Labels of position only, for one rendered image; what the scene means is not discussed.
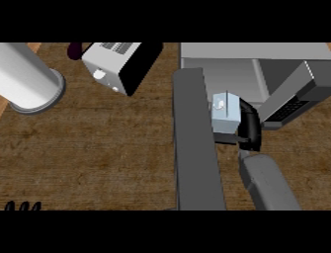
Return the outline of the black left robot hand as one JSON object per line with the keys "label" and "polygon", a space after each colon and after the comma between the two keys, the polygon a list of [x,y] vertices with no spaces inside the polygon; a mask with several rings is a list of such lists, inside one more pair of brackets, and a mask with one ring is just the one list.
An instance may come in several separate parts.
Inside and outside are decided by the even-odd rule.
{"label": "black left robot hand", "polygon": [[29,202],[22,202],[19,206],[14,205],[14,202],[7,202],[4,206],[4,211],[13,211],[14,207],[19,208],[19,211],[40,211],[41,210],[41,202],[35,202],[32,206],[29,206]]}

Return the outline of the grey microwave door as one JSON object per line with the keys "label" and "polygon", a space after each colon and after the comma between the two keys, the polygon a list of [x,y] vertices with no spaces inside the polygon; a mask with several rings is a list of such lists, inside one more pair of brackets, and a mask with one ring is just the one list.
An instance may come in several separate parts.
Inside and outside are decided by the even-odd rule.
{"label": "grey microwave door", "polygon": [[176,209],[226,209],[210,124],[202,70],[182,68],[171,77]]}

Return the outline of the pale blue milk carton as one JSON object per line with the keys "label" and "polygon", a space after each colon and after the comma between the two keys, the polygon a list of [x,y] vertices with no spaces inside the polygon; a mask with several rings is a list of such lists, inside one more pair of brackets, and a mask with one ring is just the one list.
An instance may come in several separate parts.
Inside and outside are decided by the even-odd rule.
{"label": "pale blue milk carton", "polygon": [[239,97],[229,93],[214,94],[211,97],[211,127],[214,132],[236,132],[241,123]]}

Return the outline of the grey microwave body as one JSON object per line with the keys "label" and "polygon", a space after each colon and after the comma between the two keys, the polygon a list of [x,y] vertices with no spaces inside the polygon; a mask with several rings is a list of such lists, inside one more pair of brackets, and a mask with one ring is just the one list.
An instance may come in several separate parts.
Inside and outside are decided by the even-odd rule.
{"label": "grey microwave body", "polygon": [[183,42],[179,66],[202,70],[208,95],[230,92],[282,128],[331,96],[331,50],[323,42]]}

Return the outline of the dark purple round object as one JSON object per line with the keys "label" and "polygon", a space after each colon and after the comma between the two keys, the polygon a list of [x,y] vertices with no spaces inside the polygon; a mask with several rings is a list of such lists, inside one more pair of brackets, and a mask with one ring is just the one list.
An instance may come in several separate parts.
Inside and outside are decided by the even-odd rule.
{"label": "dark purple round object", "polygon": [[71,60],[78,60],[81,58],[81,43],[72,42],[66,48],[66,56]]}

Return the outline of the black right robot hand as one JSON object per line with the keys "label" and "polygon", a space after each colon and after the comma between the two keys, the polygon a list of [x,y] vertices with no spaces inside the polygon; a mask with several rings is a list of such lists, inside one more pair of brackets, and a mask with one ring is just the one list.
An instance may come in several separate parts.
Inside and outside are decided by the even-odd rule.
{"label": "black right robot hand", "polygon": [[214,142],[219,144],[239,145],[242,150],[260,151],[261,148],[261,123],[254,107],[239,100],[241,123],[238,133],[213,132]]}

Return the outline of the white cylinder with grey rim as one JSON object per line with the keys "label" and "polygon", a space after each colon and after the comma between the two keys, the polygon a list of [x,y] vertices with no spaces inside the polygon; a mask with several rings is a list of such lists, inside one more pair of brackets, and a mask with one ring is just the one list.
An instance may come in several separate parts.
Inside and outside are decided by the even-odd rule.
{"label": "white cylinder with grey rim", "polygon": [[22,115],[48,110],[62,98],[65,79],[23,42],[0,42],[0,96]]}

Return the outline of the white and black toaster oven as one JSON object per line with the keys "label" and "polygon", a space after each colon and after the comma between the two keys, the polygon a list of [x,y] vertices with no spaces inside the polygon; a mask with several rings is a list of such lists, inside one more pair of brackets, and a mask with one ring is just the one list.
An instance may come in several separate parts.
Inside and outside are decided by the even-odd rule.
{"label": "white and black toaster oven", "polygon": [[131,96],[162,49],[161,42],[94,42],[81,61],[94,81]]}

